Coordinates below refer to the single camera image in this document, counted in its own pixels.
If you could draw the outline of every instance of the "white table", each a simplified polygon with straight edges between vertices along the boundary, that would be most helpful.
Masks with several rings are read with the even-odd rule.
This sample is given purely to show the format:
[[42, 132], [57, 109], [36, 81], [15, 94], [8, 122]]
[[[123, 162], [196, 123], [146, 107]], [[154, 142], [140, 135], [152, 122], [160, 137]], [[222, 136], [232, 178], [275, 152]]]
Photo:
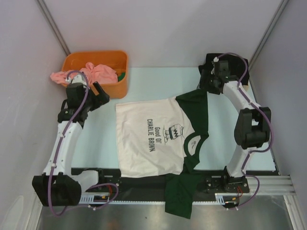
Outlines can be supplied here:
[[[199, 79], [197, 68], [130, 68], [126, 97], [112, 99], [89, 113], [76, 146], [72, 167], [119, 168], [115, 105], [178, 96], [196, 89]], [[248, 93], [253, 98], [251, 88]], [[208, 94], [208, 107], [209, 137], [201, 147], [201, 162], [195, 169], [222, 170], [236, 147], [234, 129], [238, 113], [222, 94]], [[247, 169], [275, 171], [271, 152], [255, 154]]]

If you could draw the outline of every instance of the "white wall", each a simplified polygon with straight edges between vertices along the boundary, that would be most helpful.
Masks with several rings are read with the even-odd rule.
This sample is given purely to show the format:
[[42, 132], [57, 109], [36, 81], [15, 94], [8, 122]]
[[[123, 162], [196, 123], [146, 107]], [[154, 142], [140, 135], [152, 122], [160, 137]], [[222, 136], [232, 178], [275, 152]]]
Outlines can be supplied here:
[[272, 110], [274, 155], [290, 174], [307, 214], [307, 1], [290, 1], [258, 57], [251, 80], [259, 103]]
[[71, 52], [123, 49], [132, 67], [251, 58], [281, 0], [46, 0]]
[[30, 214], [33, 175], [52, 151], [65, 91], [49, 75], [65, 56], [34, 0], [1, 1], [0, 12], [0, 229], [12, 230], [3, 222], [10, 206], [24, 196], [20, 229]]

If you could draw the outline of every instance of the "orange bin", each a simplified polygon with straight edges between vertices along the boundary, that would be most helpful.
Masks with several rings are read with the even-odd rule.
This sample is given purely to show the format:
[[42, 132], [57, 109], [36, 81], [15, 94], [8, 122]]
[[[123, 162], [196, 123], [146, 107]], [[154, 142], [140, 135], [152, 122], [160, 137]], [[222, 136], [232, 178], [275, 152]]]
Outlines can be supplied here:
[[102, 84], [101, 87], [111, 98], [123, 98], [128, 92], [128, 55], [121, 50], [77, 52], [68, 55], [62, 66], [62, 71], [80, 70], [87, 62], [95, 66], [107, 65], [114, 69], [118, 76], [125, 72], [125, 77], [112, 84]]

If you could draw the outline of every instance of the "black cloth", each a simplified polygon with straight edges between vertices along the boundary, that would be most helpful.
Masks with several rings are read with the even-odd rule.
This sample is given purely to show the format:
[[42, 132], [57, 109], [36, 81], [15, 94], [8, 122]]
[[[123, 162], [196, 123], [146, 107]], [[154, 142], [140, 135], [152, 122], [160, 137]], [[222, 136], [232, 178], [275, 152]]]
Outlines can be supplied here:
[[[205, 63], [203, 65], [198, 66], [200, 74], [202, 73], [203, 69], [209, 70], [211, 72], [211, 70], [213, 69], [213, 63], [212, 63], [213, 59], [219, 55], [221, 54], [218, 54], [218, 53], [207, 54]], [[237, 56], [226, 54], [225, 56], [221, 57], [219, 60], [228, 61], [230, 74], [236, 75], [238, 79], [242, 76], [242, 74], [245, 71], [245, 65], [243, 61], [241, 60], [241, 58]], [[247, 71], [246, 75], [242, 79], [241, 81], [242, 85], [248, 85], [248, 80], [249, 80], [249, 71]]]

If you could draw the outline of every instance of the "pink cloth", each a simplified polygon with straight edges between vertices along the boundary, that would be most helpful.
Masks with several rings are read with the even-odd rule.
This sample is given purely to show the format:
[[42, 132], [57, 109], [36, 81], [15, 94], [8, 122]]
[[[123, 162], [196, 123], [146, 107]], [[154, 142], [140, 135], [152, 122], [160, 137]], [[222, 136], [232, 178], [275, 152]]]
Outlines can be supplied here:
[[[57, 73], [52, 73], [50, 75], [50, 78], [57, 84], [67, 84], [65, 79], [70, 71], [71, 70], [66, 72], [61, 71]], [[95, 81], [99, 84], [111, 84], [117, 83], [118, 81], [116, 71], [106, 65], [99, 64], [98, 66], [94, 66], [93, 63], [88, 62], [86, 63], [85, 68], [82, 68], [80, 71], [87, 76], [90, 85], [93, 84]], [[73, 78], [76, 75], [78, 74], [72, 73], [70, 77]]]

